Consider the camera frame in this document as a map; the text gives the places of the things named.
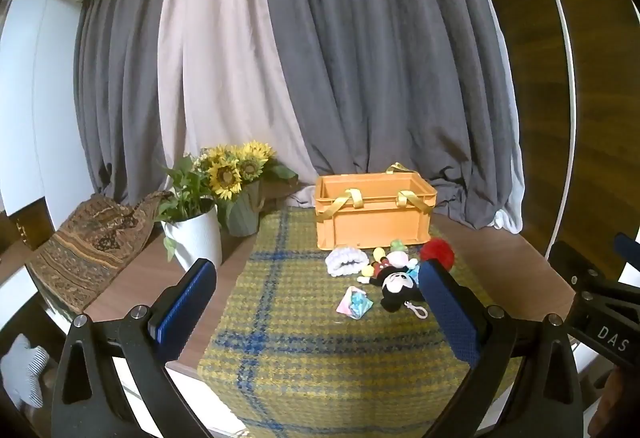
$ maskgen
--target star-shaped pillow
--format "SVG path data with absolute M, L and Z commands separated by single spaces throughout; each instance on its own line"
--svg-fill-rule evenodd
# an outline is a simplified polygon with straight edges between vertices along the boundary
M 15 338 L 9 353 L 0 358 L 2 385 L 18 410 L 24 402 L 35 408 L 42 407 L 39 378 L 48 361 L 46 350 L 40 346 L 32 348 L 22 334 Z

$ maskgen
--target crate handle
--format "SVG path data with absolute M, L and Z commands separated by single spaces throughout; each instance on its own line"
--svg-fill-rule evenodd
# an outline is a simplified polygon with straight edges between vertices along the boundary
M 398 193 L 398 196 L 396 196 L 396 207 L 406 207 L 407 200 L 409 200 L 409 202 L 417 207 L 418 210 L 423 214 L 427 214 L 427 212 L 431 212 L 431 210 L 433 209 L 433 205 L 427 205 L 420 198 L 418 198 L 418 196 L 413 191 L 400 191 Z
M 364 207 L 364 201 L 362 200 L 362 193 L 360 189 L 347 189 L 342 196 L 338 196 L 334 202 L 324 212 L 318 212 L 316 214 L 316 221 L 324 222 L 325 220 L 334 217 L 334 214 L 338 212 L 349 199 L 353 200 L 353 208 L 361 209 Z
M 389 167 L 386 168 L 387 174 L 393 174 L 395 171 L 400 171 L 401 173 L 415 173 L 415 171 L 412 171 L 411 169 L 407 169 L 400 162 L 396 162 L 395 164 L 390 165 Z

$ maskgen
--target yellow and blue checkered cloth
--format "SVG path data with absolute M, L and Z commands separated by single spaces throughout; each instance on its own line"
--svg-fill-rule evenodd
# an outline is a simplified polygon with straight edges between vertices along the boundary
M 312 209 L 262 219 L 198 374 L 256 438 L 422 436 L 468 365 L 433 316 L 388 313 L 380 288 L 330 277 L 316 243 Z M 490 302 L 459 258 L 452 275 Z M 375 303 L 360 320 L 335 311 L 351 285 Z

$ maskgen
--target green flower pot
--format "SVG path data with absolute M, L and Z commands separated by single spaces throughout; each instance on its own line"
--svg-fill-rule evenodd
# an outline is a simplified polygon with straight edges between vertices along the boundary
M 258 231 L 258 217 L 264 205 L 261 183 L 261 180 L 258 180 L 243 187 L 230 208 L 226 228 L 232 236 L 243 238 Z

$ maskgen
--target white fluffy scrunchie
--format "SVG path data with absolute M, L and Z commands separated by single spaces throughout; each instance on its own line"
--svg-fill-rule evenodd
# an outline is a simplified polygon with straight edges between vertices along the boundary
M 335 248 L 324 260 L 331 277 L 359 274 L 369 264 L 367 255 L 357 248 L 343 246 Z

